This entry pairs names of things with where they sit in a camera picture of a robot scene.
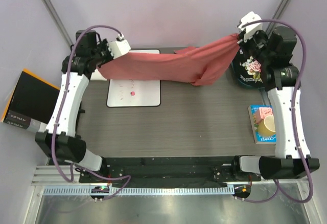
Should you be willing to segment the pink t shirt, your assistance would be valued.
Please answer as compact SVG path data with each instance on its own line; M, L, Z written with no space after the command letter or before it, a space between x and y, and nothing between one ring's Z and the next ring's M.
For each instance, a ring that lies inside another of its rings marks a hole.
M229 34L205 46L188 47L174 54L134 53L98 68L106 79L165 80L211 85L228 69L240 47L238 34Z

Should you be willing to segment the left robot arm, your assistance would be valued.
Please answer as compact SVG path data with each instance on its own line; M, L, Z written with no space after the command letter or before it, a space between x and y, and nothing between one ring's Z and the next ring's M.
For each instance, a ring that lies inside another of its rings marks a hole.
M38 131L35 141L53 162L75 163L91 170L91 177L102 183L108 179L109 170L101 156L90 152L86 142L76 134L81 100L92 73L100 63L111 59L107 40L90 30L76 33L77 46L71 46L73 57L62 63L60 92L51 118L44 131Z

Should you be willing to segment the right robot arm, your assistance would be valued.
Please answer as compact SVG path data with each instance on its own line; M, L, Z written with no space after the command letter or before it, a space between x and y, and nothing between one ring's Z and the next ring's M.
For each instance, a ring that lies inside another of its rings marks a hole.
M279 26L270 36L254 30L248 36L241 31L239 45L247 57L261 65L261 79L272 106L276 126L274 156L236 156L231 176L241 181L249 173L266 180L299 179L306 170L320 167L319 159L312 158L303 133L299 109L300 86L296 84L299 70L290 61L296 46L295 32Z

